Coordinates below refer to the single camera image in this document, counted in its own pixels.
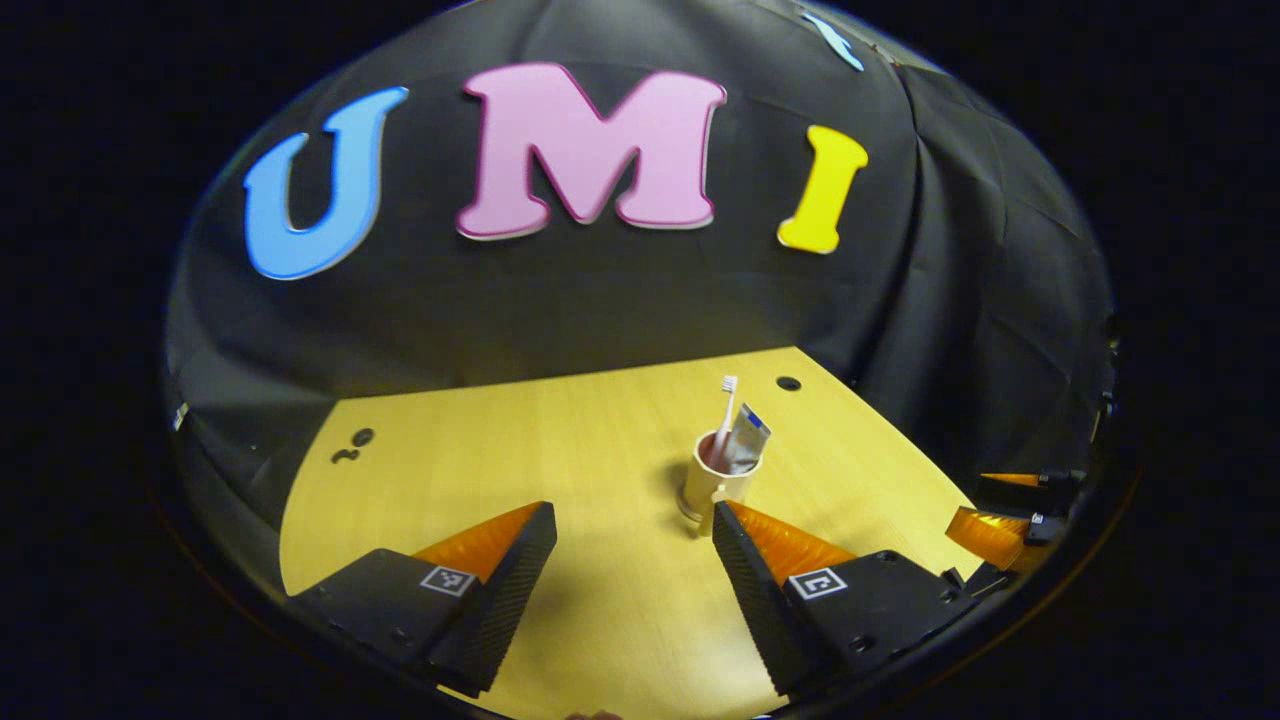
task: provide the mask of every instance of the foam letter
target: foam letter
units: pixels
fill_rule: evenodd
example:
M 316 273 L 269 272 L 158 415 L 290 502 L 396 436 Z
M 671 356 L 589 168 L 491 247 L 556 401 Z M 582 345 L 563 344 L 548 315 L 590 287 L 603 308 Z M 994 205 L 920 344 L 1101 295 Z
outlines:
M 641 81 L 604 119 L 570 72 L 527 63 L 488 70 L 465 85 L 483 99 L 475 201 L 457 229 L 472 240 L 502 240 L 547 227 L 550 209 L 532 196 L 532 154 L 575 220 L 600 217 L 631 158 L 635 184 L 617 202 L 632 225 L 692 229 L 716 208 L 704 192 L 712 113 L 728 94 L 695 76 L 659 72 Z
M 778 242 L 796 250 L 827 255 L 840 245 L 836 223 L 845 209 L 854 174 L 867 167 L 867 151 L 842 132 L 809 126 L 813 169 L 796 214 L 778 225 Z
M 324 129 L 335 136 L 329 210 L 305 231 L 289 220 L 289 168 L 307 133 L 276 145 L 250 169 L 244 242 L 259 273 L 296 281 L 337 265 L 360 246 L 378 215 L 383 120 L 407 95 L 392 87 L 329 117 Z

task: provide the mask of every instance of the wooden table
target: wooden table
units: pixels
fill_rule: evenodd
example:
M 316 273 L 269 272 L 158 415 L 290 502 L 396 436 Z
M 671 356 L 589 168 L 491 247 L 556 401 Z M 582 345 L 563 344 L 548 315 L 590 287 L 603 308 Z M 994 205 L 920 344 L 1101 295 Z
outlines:
M 298 470 L 280 530 L 297 594 L 365 552 L 413 553 L 527 502 L 559 541 L 493 689 L 521 720 L 605 708 L 742 719 L 773 692 L 709 538 L 676 505 L 694 441 L 739 401 L 773 429 L 748 505 L 863 555 L 893 548 L 968 577 L 943 536 L 965 496 L 795 347 L 509 384 L 344 400 Z M 788 392 L 777 378 L 803 387 Z M 355 461 L 330 459 L 371 428 Z

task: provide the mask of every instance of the black fabric backdrop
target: black fabric backdrop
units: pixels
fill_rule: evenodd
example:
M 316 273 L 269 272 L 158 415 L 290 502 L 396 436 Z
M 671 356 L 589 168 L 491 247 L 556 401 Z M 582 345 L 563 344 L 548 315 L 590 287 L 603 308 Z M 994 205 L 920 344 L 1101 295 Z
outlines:
M 782 0 L 504 0 L 440 15 L 312 86 L 219 176 L 189 228 L 166 336 L 173 409 L 234 491 L 278 528 L 301 447 L 343 397 L 511 382 L 799 345 L 961 486 L 978 471 L 1083 466 L 1110 388 L 1106 268 L 1048 161 L 959 81 L 895 65 L 858 24 L 852 72 Z M 567 67 L 602 114 L 658 69 L 728 90 L 708 150 L 712 225 L 576 224 L 535 170 L 552 223 L 477 243 L 472 74 Z M 294 282 L 257 274 L 243 178 L 297 132 L 294 225 L 329 205 L 335 110 L 410 90 L 383 138 L 364 243 Z M 810 124 L 861 143 L 828 256 L 774 240 L 808 178 Z M 613 199 L 631 182 L 628 169 Z

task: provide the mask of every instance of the cup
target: cup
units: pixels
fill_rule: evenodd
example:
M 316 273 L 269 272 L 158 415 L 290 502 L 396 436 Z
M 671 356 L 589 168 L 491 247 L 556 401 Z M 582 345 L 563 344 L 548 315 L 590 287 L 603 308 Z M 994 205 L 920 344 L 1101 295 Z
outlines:
M 680 488 L 680 495 L 676 498 L 680 511 L 690 520 L 700 524 L 703 524 L 705 518 L 710 516 L 714 505 L 712 502 L 712 493 L 719 486 L 724 486 L 723 495 L 728 500 L 745 502 L 751 477 L 760 469 L 760 462 L 764 460 L 763 457 L 756 460 L 755 465 L 751 465 L 748 471 L 737 475 L 718 473 L 712 470 L 704 460 L 704 457 L 710 455 L 713 442 L 716 442 L 716 430 L 704 434 L 694 443 L 694 457 L 689 464 L 685 484 Z

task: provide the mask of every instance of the blue letter u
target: blue letter u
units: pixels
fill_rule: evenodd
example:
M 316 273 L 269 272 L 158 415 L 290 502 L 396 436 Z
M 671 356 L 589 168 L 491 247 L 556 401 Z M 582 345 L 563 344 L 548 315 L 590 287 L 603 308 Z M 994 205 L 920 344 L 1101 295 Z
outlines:
M 378 215 L 383 120 L 408 96 L 392 87 L 356 100 L 325 122 L 334 133 L 329 210 L 300 231 L 289 220 L 289 168 L 307 143 L 298 133 L 276 145 L 244 176 L 244 242 L 257 272 L 296 281 L 326 270 L 360 246 Z

